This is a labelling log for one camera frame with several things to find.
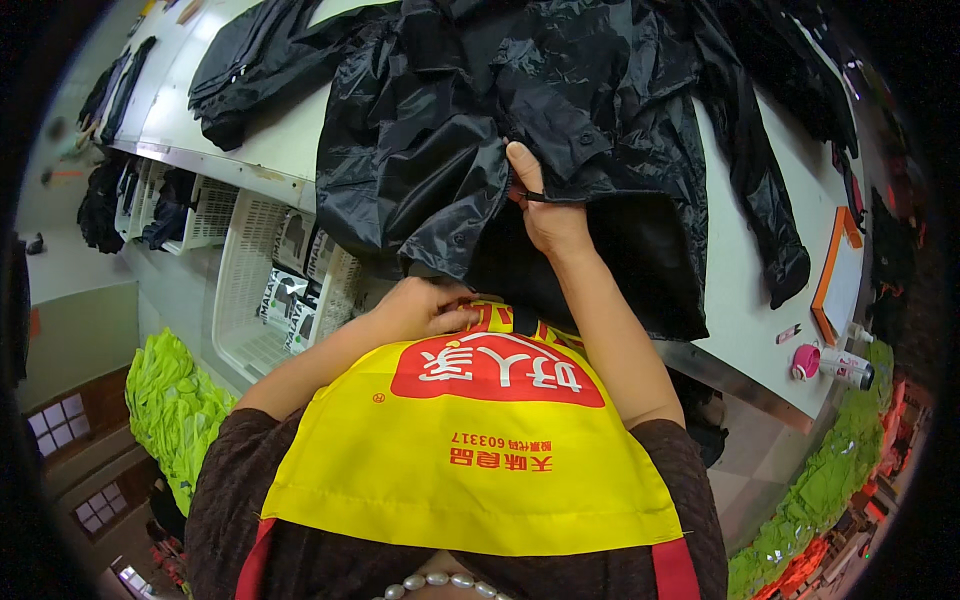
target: red apron strap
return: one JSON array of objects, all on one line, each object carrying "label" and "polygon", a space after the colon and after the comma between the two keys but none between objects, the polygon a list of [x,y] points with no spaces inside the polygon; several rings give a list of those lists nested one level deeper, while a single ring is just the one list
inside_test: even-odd
[{"label": "red apron strap", "polygon": [[700,584],[685,538],[654,544],[650,553],[660,600],[700,600]]},{"label": "red apron strap", "polygon": [[270,555],[274,523],[276,523],[275,518],[264,519],[256,528],[256,541],[243,562],[240,578],[237,579],[236,600],[257,600],[260,597],[260,582],[263,581],[263,570],[267,566],[267,557]]}]

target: yellow apron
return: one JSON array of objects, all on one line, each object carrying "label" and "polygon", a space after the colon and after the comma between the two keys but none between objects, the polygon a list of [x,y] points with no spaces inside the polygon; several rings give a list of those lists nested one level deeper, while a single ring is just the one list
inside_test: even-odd
[{"label": "yellow apron", "polygon": [[377,348],[316,393],[264,522],[498,556],[685,552],[670,493],[580,340],[542,323],[520,335],[511,307],[473,307],[469,331]]}]

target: white work table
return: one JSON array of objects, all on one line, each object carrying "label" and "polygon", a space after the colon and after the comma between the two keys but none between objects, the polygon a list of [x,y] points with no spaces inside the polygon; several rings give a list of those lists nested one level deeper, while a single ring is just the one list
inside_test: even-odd
[{"label": "white work table", "polygon": [[[221,26],[257,0],[206,0],[185,25],[176,19],[189,4],[170,11],[157,3],[131,39],[131,52],[148,36],[157,43],[146,60],[113,146],[315,212],[314,173],[329,86],[254,127],[240,148],[225,153],[201,133],[187,109],[194,70]],[[363,4],[324,0],[312,23]],[[830,161],[830,146],[813,140],[785,108],[757,91],[764,126],[790,194],[797,230],[810,253],[807,286],[776,311],[761,275],[756,240],[729,182],[710,119],[696,102],[707,160],[708,263],[706,312],[710,337],[692,344],[658,343],[667,365],[721,392],[739,397],[802,431],[809,430],[832,380],[801,382],[789,366],[803,343],[823,343],[810,304],[823,270],[837,206],[847,205],[843,179]],[[862,160],[852,161],[867,200]],[[802,333],[783,345],[777,334],[794,324]]]}]

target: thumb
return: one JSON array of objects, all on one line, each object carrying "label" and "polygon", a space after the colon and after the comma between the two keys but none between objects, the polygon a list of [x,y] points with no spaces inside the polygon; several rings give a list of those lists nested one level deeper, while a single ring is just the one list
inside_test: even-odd
[{"label": "thumb", "polygon": [[507,145],[507,159],[519,175],[523,185],[531,192],[543,193],[543,172],[540,162],[530,150],[520,142],[510,142]]},{"label": "thumb", "polygon": [[480,313],[475,310],[451,310],[434,317],[426,327],[427,335],[440,335],[451,331],[463,331],[470,325],[480,323]]}]

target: red logo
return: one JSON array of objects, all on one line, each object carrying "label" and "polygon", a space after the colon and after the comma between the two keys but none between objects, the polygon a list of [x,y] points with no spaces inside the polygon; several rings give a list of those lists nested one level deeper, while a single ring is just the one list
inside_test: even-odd
[{"label": "red logo", "polygon": [[555,348],[514,333],[463,332],[424,340],[400,355],[390,391],[433,398],[545,401],[601,408],[603,397],[579,365]]}]

